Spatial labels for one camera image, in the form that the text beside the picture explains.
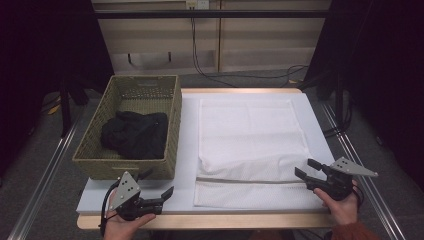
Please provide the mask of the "person's right hand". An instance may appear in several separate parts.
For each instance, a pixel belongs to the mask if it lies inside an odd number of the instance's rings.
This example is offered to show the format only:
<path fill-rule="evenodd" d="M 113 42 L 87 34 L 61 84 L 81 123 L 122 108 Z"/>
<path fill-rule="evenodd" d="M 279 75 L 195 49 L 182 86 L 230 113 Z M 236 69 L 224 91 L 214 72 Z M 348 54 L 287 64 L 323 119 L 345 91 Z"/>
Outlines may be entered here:
<path fill-rule="evenodd" d="M 358 198 L 354 192 L 340 201 L 334 200 L 320 188 L 315 188 L 313 193 L 323 201 L 322 205 L 329 209 L 337 225 L 348 225 L 358 221 Z"/>

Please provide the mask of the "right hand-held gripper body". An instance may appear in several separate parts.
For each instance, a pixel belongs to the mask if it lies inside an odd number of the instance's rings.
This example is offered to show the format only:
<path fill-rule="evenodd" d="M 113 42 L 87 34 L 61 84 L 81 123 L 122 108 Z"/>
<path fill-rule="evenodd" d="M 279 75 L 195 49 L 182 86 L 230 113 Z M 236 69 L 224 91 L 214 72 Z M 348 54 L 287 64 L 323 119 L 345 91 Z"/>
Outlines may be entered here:
<path fill-rule="evenodd" d="M 336 201 L 345 199 L 353 192 L 352 179 L 354 176 L 378 177 L 378 173 L 341 157 L 330 165 L 322 164 L 325 180 L 309 176 L 305 182 L 308 190 L 320 188 Z"/>

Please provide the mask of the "white mesh laundry bag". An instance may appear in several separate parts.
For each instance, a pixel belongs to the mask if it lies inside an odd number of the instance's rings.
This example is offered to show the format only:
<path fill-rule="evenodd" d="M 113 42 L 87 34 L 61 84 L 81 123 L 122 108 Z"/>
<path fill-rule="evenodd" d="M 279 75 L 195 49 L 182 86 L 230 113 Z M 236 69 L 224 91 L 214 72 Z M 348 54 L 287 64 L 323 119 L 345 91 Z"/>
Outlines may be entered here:
<path fill-rule="evenodd" d="M 312 157 L 290 100 L 200 101 L 194 204 L 248 210 L 316 210 L 295 176 Z"/>

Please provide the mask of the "person's left hand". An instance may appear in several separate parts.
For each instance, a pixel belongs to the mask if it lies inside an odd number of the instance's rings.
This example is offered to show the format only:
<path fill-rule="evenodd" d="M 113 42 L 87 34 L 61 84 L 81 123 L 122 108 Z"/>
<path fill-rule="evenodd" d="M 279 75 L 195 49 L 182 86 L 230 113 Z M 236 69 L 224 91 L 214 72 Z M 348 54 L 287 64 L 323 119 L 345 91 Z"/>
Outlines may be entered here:
<path fill-rule="evenodd" d="M 107 219 L 103 240 L 132 240 L 135 233 L 144 225 L 156 218 L 155 214 L 147 214 L 133 221 L 122 219 L 115 211 L 105 213 Z"/>

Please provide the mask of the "green woven basket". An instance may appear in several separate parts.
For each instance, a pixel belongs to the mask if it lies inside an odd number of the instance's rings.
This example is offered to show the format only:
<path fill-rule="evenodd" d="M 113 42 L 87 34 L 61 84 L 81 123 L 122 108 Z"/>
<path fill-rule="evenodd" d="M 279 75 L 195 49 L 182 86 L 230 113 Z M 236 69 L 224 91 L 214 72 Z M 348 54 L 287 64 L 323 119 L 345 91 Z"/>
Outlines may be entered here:
<path fill-rule="evenodd" d="M 172 180 L 175 175 L 181 121 L 182 93 L 175 75 L 115 75 L 73 156 L 73 162 L 93 180 L 113 180 L 124 172 L 152 169 L 151 180 Z M 103 126 L 120 111 L 164 113 L 168 119 L 164 157 L 131 159 L 101 143 Z"/>

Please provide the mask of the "black curtain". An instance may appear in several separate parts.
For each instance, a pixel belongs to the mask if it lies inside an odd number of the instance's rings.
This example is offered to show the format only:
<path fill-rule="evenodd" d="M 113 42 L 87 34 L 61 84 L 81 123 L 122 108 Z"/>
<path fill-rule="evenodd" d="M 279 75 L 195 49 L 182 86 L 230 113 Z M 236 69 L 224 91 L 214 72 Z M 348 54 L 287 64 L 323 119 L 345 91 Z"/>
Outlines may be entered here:
<path fill-rule="evenodd" d="M 44 96 L 75 102 L 114 74 L 91 0 L 0 0 L 0 176 L 34 128 Z"/>
<path fill-rule="evenodd" d="M 341 83 L 424 191 L 424 0 L 331 0 L 305 82 Z"/>

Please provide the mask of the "white foam board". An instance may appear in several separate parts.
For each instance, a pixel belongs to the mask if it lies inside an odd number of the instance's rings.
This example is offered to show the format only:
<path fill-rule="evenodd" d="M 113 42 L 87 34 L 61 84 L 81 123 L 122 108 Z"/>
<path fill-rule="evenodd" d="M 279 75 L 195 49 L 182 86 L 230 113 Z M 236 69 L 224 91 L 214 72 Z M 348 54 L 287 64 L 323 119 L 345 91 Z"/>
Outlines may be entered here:
<path fill-rule="evenodd" d="M 216 212 L 310 212 L 314 210 L 248 210 L 198 207 L 194 204 L 196 176 L 200 165 L 199 159 L 199 112 L 200 101 L 212 100 L 290 100 L 296 113 L 300 127 L 304 131 L 312 157 L 325 164 L 334 158 L 321 132 L 318 121 L 311 108 L 307 96 L 303 93 L 269 93 L 269 94 L 228 94 L 228 93 L 186 93 L 182 99 L 182 116 L 180 121 L 177 162 L 175 176 L 172 180 L 151 180 L 141 182 L 141 195 L 144 198 L 156 198 L 170 187 L 174 187 L 173 195 L 165 203 L 167 213 L 216 213 Z M 308 167 L 301 169 L 310 176 L 317 171 Z"/>

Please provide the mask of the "white wall outlet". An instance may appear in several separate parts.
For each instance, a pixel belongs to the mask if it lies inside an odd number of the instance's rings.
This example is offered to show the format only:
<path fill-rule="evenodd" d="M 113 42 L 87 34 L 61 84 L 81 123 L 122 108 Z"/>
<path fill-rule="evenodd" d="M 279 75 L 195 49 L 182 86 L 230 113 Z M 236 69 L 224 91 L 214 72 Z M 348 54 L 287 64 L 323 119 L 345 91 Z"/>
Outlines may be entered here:
<path fill-rule="evenodd" d="M 188 10 L 208 10 L 210 8 L 209 0 L 186 0 Z"/>

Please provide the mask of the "black horizontal bar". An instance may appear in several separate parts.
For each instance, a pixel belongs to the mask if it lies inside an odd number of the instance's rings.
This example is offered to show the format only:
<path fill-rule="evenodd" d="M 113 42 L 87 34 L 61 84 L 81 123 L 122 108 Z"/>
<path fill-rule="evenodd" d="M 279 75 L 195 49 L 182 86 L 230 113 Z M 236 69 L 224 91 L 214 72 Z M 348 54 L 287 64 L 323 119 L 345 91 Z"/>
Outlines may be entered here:
<path fill-rule="evenodd" d="M 96 10 L 98 19 L 325 18 L 326 10 Z"/>

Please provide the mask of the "black garment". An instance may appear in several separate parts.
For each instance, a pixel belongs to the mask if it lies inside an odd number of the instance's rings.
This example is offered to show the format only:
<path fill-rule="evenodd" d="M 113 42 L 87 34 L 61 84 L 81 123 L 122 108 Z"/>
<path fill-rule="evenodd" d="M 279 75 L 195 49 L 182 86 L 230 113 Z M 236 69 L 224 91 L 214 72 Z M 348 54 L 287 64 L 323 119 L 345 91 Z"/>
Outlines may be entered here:
<path fill-rule="evenodd" d="M 102 126 L 100 141 L 126 159 L 163 159 L 167 131 L 168 116 L 163 112 L 117 111 Z"/>

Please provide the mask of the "metal floor rail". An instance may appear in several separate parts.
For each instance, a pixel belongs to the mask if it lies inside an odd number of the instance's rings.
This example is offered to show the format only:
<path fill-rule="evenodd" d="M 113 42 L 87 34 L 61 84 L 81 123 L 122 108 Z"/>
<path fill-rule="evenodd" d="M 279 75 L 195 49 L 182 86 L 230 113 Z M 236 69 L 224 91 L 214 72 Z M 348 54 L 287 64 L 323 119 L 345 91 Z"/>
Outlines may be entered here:
<path fill-rule="evenodd" d="M 335 110 L 330 106 L 329 103 L 322 103 L 321 106 L 331 126 L 332 135 L 337 137 L 340 146 L 343 148 L 344 155 L 353 163 L 365 167 L 364 162 L 360 158 L 360 155 L 352 144 L 348 134 L 345 130 L 342 129 L 341 125 L 337 122 Z M 366 196 L 366 203 L 372 205 L 372 208 L 378 216 L 381 225 L 385 229 L 385 233 L 388 235 L 388 239 L 406 240 L 405 235 L 400 229 L 400 225 L 398 224 L 395 216 L 393 215 L 393 212 L 391 211 L 386 201 L 383 199 L 383 196 L 380 194 L 377 186 L 375 185 L 374 178 L 367 176 L 358 176 L 357 180 L 360 183 L 364 195 Z"/>
<path fill-rule="evenodd" d="M 60 141 L 58 142 L 57 147 L 49 160 L 46 170 L 39 180 L 23 212 L 20 214 L 18 221 L 12 229 L 7 240 L 26 240 L 31 226 L 41 208 L 42 202 L 45 199 L 47 191 L 49 190 L 58 171 L 59 165 L 61 164 L 62 159 L 64 158 L 64 155 L 73 140 L 77 125 L 79 124 L 85 110 L 85 106 L 77 108 L 76 116 L 74 121 L 71 123 L 70 129 L 63 137 L 60 138 Z"/>

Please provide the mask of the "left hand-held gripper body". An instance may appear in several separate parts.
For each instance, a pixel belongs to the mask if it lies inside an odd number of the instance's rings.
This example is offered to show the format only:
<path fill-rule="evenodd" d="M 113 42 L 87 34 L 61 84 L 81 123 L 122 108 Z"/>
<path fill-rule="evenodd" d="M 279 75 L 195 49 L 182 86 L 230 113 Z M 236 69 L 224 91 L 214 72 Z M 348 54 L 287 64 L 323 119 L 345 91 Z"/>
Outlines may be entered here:
<path fill-rule="evenodd" d="M 144 199 L 140 196 L 138 175 L 126 171 L 120 178 L 114 199 L 108 210 L 115 211 L 122 219 L 133 221 L 147 214 L 160 215 L 164 201 L 161 198 Z"/>

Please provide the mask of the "black stand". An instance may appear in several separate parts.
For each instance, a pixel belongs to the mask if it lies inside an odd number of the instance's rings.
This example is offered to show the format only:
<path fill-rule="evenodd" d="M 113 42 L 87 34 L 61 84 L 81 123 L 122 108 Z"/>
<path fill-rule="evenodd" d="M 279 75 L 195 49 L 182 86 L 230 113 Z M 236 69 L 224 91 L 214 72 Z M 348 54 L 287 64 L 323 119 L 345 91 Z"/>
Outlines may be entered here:
<path fill-rule="evenodd" d="M 344 102 L 344 73 L 344 68 L 332 61 L 323 65 L 312 61 L 304 81 L 299 86 L 300 90 L 315 87 L 316 96 L 321 101 L 328 100 L 334 95 L 335 126 L 323 131 L 325 137 L 344 133 L 351 123 L 351 103 Z"/>
<path fill-rule="evenodd" d="M 89 101 L 80 76 L 64 77 L 60 81 L 60 106 L 62 108 L 62 137 L 65 137 L 71 128 L 70 99 L 76 105 L 86 105 Z"/>

